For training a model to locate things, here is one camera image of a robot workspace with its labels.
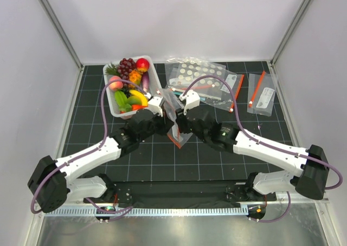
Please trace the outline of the orange toy carrot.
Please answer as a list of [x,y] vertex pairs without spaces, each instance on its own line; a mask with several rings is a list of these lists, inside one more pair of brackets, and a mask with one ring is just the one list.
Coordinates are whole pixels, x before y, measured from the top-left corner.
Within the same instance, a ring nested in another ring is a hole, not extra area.
[[139,109],[143,109],[145,108],[145,106],[142,106],[142,105],[132,105],[132,110],[133,111],[136,111],[136,110],[139,110]]

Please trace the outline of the yellow green toy mango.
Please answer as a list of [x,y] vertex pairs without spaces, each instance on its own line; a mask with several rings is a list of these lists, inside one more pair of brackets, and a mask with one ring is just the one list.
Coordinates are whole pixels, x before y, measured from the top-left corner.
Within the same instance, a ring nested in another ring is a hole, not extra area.
[[127,103],[130,105],[141,105],[144,107],[147,107],[148,105],[148,99],[147,97],[134,89],[129,90],[130,96],[127,98]]

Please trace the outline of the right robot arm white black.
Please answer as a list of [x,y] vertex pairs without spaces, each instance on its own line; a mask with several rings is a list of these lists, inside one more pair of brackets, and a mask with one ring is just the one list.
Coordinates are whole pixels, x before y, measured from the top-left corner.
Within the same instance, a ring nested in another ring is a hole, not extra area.
[[198,107],[177,109],[175,113],[181,133],[194,134],[217,151],[256,158],[281,169],[272,173],[252,172],[244,187],[249,200],[282,191],[323,199],[329,167],[321,147],[311,145],[305,149],[262,138],[235,125],[218,123],[209,112]]

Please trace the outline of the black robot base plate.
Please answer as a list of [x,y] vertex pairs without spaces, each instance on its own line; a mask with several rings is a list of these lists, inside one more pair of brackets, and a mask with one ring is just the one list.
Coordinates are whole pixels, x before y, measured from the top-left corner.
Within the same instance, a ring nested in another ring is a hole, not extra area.
[[238,207],[241,203],[275,202],[275,193],[266,196],[245,191],[243,180],[165,181],[165,182],[116,182],[116,192],[103,201],[120,207],[133,206],[143,209],[212,209]]

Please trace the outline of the clear zip bag orange zipper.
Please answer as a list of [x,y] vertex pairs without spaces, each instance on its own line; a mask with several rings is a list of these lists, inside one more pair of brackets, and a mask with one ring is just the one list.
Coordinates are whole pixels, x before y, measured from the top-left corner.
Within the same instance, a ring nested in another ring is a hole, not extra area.
[[164,98],[164,109],[166,112],[166,116],[173,122],[173,126],[168,131],[167,136],[178,148],[182,148],[182,146],[192,136],[192,133],[181,133],[176,122],[176,120],[178,119],[176,111],[179,109],[183,109],[183,105],[181,104],[178,97],[171,90],[161,89],[160,93]]

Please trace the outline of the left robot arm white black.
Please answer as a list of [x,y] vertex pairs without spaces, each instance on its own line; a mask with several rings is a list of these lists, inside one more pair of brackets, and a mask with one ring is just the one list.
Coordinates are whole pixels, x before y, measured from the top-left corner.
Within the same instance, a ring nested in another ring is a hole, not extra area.
[[139,147],[141,141],[154,135],[165,135],[174,122],[166,115],[141,109],[125,125],[99,143],[59,159],[43,157],[28,181],[33,194],[32,213],[49,213],[66,202],[97,198],[103,203],[113,200],[117,188],[106,174],[83,178],[94,168],[119,159]]

